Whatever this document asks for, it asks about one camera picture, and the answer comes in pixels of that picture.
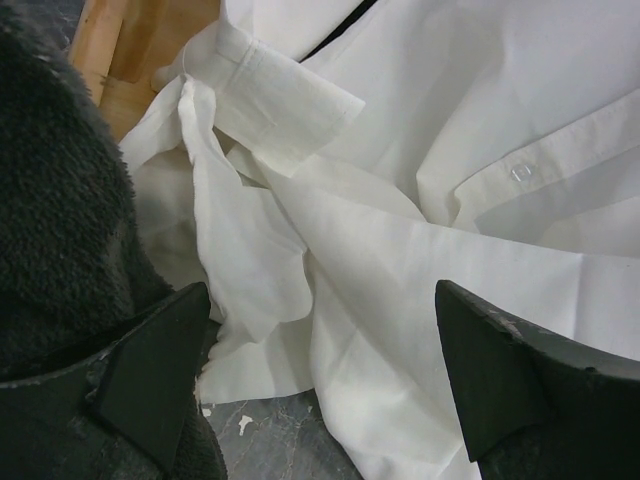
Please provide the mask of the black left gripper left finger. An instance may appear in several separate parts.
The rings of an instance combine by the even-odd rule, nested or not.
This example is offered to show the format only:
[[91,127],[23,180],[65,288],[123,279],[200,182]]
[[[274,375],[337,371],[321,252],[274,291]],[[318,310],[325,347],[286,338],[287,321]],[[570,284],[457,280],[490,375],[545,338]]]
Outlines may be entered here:
[[170,473],[210,310],[191,284],[136,317],[1,374],[4,479]]

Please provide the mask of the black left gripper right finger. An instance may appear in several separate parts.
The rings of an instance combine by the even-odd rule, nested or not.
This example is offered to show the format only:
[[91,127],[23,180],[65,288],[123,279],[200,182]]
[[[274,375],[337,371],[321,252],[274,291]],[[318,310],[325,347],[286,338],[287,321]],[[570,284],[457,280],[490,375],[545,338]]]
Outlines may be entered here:
[[482,478],[638,478],[638,362],[449,280],[438,281],[435,307],[464,443]]

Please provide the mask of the white dress shirt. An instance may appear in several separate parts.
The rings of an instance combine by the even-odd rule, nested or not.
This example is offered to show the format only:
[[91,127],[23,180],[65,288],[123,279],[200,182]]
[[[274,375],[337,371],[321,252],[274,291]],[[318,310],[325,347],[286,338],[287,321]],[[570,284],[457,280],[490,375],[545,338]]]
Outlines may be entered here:
[[223,325],[206,404],[314,389],[367,479],[475,479],[450,279],[639,355],[639,5],[225,1],[120,147],[169,281]]

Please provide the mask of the black button shirt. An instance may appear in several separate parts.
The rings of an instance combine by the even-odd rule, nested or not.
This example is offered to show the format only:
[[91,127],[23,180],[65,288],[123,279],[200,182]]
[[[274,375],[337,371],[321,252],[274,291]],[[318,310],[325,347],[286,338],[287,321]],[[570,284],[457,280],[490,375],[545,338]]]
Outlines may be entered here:
[[313,50],[300,60],[300,63],[316,55],[337,38],[342,36],[354,23],[362,18],[375,4],[377,0],[362,0],[359,5],[327,35]]

